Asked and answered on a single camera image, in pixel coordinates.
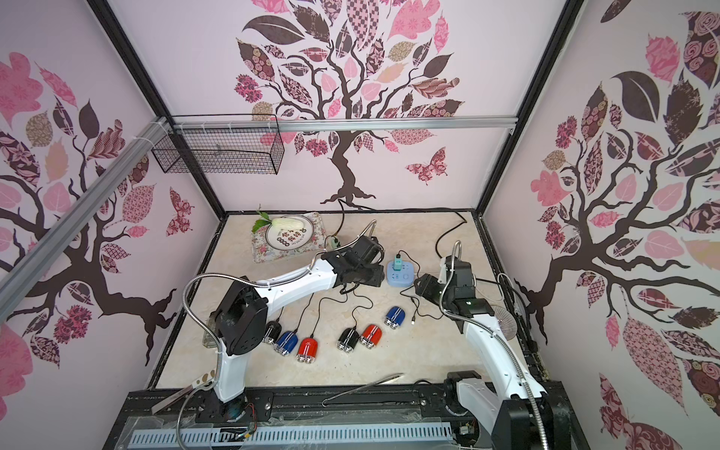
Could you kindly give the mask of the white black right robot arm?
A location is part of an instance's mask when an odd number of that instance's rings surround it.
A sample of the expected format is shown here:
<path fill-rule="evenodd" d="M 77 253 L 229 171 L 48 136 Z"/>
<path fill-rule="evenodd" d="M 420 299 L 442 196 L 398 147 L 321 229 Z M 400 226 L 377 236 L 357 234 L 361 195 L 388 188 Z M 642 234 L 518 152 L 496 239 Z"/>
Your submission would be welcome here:
<path fill-rule="evenodd" d="M 472 265 L 457 240 L 437 277 L 423 275 L 415 293 L 436 305 L 479 354 L 489 380 L 449 375 L 447 399 L 472 414 L 493 449 L 555 449 L 562 436 L 553 424 L 549 394 L 510 346 L 489 301 L 477 295 Z"/>

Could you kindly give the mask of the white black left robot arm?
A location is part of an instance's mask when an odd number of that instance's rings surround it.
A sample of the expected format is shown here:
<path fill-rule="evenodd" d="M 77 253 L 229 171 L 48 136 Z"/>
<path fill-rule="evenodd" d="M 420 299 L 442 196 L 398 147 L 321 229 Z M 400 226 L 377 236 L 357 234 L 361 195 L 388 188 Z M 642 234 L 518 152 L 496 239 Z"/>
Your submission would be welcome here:
<path fill-rule="evenodd" d="M 268 318 L 297 300 L 338 287 L 379 287 L 384 280 L 384 248 L 373 235 L 372 220 L 350 243 L 316 253 L 309 264 L 298 270 L 251 281 L 221 273 L 203 273 L 190 279 L 183 289 L 182 307 L 216 345 L 215 369 L 196 379 L 184 392 L 212 391 L 222 403 L 243 397 L 249 354 L 264 339 Z M 208 325 L 191 310 L 189 294 L 204 279 L 225 279 L 231 285 Z"/>

